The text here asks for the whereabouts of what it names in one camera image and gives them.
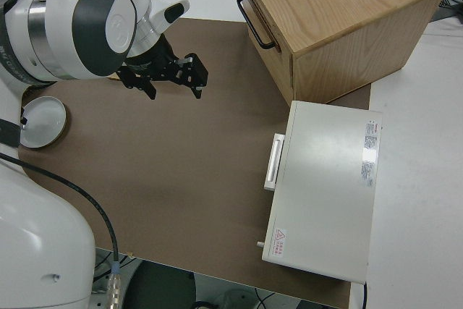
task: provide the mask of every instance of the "brown mat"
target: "brown mat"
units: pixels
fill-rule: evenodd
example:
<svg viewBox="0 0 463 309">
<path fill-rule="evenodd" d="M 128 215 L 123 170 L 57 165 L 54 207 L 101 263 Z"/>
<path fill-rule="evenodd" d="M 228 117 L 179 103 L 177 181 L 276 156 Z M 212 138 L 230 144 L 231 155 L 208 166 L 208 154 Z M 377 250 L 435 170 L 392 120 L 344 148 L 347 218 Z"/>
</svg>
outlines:
<svg viewBox="0 0 463 309">
<path fill-rule="evenodd" d="M 347 308 L 348 282 L 260 259 L 256 242 L 265 239 L 272 203 L 263 182 L 273 134 L 285 131 L 289 107 L 245 24 L 180 20 L 166 36 L 177 56 L 194 51 L 209 70 L 201 100 L 170 82 L 156 84 L 155 101 L 108 79 L 60 82 L 28 98 L 59 98 L 66 131 L 47 148 L 22 148 L 20 157 L 94 195 L 123 253 Z M 368 107 L 368 92 L 347 103 L 365 107 L 366 98 Z M 97 246 L 111 248 L 89 203 L 30 176 L 76 206 Z"/>
</svg>

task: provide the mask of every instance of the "white table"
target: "white table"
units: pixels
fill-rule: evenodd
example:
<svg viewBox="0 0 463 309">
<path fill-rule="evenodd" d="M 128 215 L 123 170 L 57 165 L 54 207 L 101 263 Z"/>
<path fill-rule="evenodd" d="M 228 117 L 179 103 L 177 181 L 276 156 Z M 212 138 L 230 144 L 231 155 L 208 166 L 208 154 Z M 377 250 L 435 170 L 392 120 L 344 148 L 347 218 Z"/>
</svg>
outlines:
<svg viewBox="0 0 463 309">
<path fill-rule="evenodd" d="M 373 83 L 383 112 L 367 308 L 463 306 L 463 26 L 430 23 L 405 67 Z M 361 308 L 352 286 L 350 308 Z"/>
</svg>

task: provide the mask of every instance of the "floor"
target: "floor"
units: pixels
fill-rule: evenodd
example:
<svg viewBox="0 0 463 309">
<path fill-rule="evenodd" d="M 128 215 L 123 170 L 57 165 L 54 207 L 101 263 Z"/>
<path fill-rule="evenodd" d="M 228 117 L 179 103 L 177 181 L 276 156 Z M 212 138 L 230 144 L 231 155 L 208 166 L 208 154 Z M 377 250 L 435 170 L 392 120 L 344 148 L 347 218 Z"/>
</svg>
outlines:
<svg viewBox="0 0 463 309">
<path fill-rule="evenodd" d="M 96 250 L 95 277 L 104 274 L 111 265 L 110 252 Z M 195 301 L 218 305 L 218 309 L 324 309 L 315 303 L 301 301 L 294 297 L 274 294 L 253 287 L 228 282 L 222 279 L 194 274 L 189 271 L 163 266 L 157 263 L 131 259 L 119 255 L 122 262 L 122 302 L 123 308 L 130 309 L 193 309 Z M 106 276 L 93 283 L 89 309 L 103 308 L 106 304 Z"/>
</svg>

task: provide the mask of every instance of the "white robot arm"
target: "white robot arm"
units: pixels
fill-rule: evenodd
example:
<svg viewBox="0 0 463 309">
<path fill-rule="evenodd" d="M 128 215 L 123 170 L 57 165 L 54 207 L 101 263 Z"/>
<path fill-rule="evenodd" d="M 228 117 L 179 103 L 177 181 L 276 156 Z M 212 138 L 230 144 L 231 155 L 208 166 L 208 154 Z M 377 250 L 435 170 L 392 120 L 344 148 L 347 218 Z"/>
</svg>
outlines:
<svg viewBox="0 0 463 309">
<path fill-rule="evenodd" d="M 0 153 L 17 158 L 30 85 L 117 72 L 152 99 L 153 80 L 191 88 L 207 70 L 178 59 L 163 35 L 188 0 L 0 0 Z M 84 218 L 0 159 L 0 309 L 88 307 L 95 245 Z"/>
</svg>

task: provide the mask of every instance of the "wooden drawer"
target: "wooden drawer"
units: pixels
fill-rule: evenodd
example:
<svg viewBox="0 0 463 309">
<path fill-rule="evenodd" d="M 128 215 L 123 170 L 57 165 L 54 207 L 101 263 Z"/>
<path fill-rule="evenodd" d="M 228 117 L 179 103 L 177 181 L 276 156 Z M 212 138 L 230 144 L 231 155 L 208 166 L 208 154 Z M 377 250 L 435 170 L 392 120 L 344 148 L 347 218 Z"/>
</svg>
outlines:
<svg viewBox="0 0 463 309">
<path fill-rule="evenodd" d="M 245 0 L 260 56 L 291 100 L 328 103 L 401 69 L 440 0 Z"/>
</svg>

